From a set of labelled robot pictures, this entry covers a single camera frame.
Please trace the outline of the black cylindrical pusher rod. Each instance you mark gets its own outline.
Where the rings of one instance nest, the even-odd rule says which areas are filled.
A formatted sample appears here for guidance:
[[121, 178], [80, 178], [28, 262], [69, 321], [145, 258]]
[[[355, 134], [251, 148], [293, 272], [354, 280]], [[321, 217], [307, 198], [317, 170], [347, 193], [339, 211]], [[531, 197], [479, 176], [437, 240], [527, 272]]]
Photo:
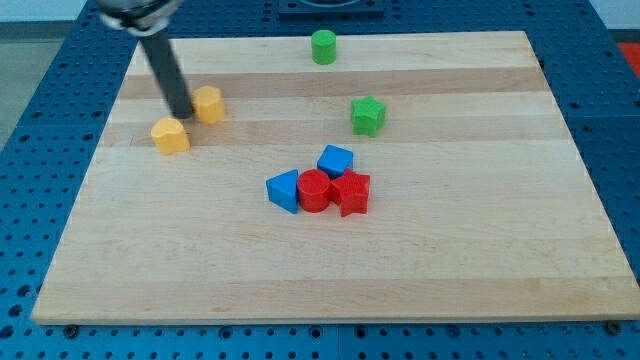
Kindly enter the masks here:
[[189, 89], [166, 29], [141, 37], [140, 43], [171, 114], [188, 119], [194, 114]]

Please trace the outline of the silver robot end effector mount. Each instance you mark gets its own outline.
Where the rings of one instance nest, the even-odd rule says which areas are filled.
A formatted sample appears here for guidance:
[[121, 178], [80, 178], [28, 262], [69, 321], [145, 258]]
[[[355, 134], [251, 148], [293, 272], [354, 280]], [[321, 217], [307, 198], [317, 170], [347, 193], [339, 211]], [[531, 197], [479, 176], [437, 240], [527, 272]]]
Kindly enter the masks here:
[[96, 0], [100, 19], [115, 30], [150, 36], [164, 30], [183, 0]]

